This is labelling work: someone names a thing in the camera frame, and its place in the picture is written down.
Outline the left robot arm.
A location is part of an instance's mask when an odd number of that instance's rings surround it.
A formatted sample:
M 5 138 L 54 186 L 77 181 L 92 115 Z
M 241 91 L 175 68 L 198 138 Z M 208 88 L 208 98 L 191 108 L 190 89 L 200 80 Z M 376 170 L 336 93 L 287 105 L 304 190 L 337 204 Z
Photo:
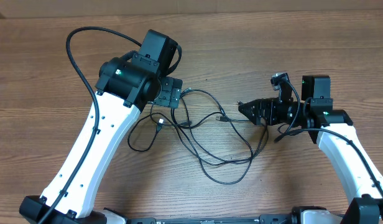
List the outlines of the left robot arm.
M 138 47 L 102 64 L 96 85 L 88 86 L 93 102 L 68 157 L 44 191 L 19 207 L 28 222 L 126 223 L 118 212 L 94 209 L 99 185 L 146 104 L 176 108 L 182 88 L 170 77 L 182 57 L 175 40 L 149 30 Z

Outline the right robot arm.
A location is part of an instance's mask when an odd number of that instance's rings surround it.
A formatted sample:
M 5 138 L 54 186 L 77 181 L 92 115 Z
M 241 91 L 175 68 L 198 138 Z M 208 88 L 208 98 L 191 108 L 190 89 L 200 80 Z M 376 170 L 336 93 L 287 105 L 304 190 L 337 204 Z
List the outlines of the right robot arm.
M 286 124 L 278 136 L 308 133 L 312 142 L 330 160 L 349 206 L 345 214 L 334 215 L 323 207 L 293 207 L 288 215 L 261 215 L 259 223 L 379 223 L 383 221 L 383 176 L 361 145 L 353 121 L 344 110 L 333 108 L 331 80 L 326 75 L 305 75 L 297 93 L 287 73 L 270 79 L 279 93 L 240 103 L 238 110 L 255 125 Z

